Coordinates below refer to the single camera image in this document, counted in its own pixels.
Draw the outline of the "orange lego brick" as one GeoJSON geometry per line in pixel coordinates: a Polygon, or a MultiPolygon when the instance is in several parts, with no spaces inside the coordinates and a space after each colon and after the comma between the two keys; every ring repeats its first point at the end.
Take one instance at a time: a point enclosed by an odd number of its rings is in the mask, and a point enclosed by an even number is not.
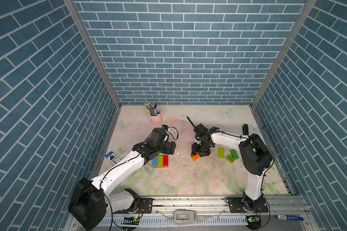
{"type": "Polygon", "coordinates": [[[195,154],[195,155],[191,156],[191,158],[192,158],[193,161],[196,161],[196,160],[198,160],[200,158],[200,155],[199,154],[195,154]]]}

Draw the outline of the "light blue lego brick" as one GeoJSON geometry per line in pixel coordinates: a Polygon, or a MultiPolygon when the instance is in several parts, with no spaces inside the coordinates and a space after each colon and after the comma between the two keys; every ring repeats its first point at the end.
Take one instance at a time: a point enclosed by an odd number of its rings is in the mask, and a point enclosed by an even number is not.
{"type": "Polygon", "coordinates": [[[152,167],[153,168],[157,168],[158,167],[158,156],[156,156],[153,160],[152,160],[152,167]]]}

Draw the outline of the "red lego brick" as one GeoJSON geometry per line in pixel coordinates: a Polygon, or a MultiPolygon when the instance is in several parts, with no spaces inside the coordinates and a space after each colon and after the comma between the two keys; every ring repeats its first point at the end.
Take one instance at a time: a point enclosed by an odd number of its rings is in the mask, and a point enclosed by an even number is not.
{"type": "Polygon", "coordinates": [[[163,156],[163,167],[168,167],[168,166],[169,166],[169,157],[163,156]]]}

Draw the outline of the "lime green lego brick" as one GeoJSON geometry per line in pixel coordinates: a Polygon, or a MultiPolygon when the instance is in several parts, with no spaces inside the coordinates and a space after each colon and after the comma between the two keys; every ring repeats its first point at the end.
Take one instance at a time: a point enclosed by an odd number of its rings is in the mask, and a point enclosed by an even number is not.
{"type": "Polygon", "coordinates": [[[158,156],[157,158],[157,167],[163,167],[164,156],[158,156]]]}

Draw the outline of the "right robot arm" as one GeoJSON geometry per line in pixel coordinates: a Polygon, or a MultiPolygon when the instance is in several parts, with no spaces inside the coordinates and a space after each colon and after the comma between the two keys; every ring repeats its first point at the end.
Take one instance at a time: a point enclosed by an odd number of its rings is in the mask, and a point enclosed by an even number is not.
{"type": "Polygon", "coordinates": [[[208,129],[202,124],[195,126],[189,117],[187,119],[195,132],[195,143],[191,146],[192,158],[209,156],[210,148],[215,148],[217,144],[233,149],[239,148],[243,165],[248,171],[242,200],[243,207],[248,212],[256,211],[264,199],[262,186],[266,172],[274,163],[274,157],[267,145],[257,134],[241,136],[225,132],[217,127],[208,129]]]}

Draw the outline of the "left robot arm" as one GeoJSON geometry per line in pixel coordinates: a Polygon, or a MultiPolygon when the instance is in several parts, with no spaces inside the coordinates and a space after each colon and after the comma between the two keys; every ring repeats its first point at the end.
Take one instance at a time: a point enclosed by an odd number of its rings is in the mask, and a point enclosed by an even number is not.
{"type": "Polygon", "coordinates": [[[111,212],[134,212],[138,208],[140,197],[131,189],[114,194],[112,198],[109,195],[122,181],[156,156],[174,154],[176,144],[169,141],[169,128],[167,125],[154,128],[143,142],[135,144],[132,151],[115,166],[90,180],[82,178],[76,183],[68,210],[87,231],[102,221],[108,209],[111,212]]]}

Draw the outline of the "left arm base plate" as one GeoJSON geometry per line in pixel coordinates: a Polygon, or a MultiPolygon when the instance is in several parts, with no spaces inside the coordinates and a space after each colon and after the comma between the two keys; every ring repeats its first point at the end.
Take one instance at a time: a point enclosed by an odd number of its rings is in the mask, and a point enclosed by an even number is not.
{"type": "Polygon", "coordinates": [[[127,209],[127,213],[151,214],[153,207],[153,198],[139,198],[135,199],[130,207],[127,209]]]}

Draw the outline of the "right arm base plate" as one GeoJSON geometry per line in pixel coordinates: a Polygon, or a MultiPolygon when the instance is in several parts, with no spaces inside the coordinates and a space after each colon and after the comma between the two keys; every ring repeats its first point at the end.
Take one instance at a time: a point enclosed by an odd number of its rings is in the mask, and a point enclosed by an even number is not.
{"type": "Polygon", "coordinates": [[[228,204],[231,213],[268,213],[270,211],[263,195],[255,201],[247,196],[245,198],[227,197],[225,202],[228,204]]]}

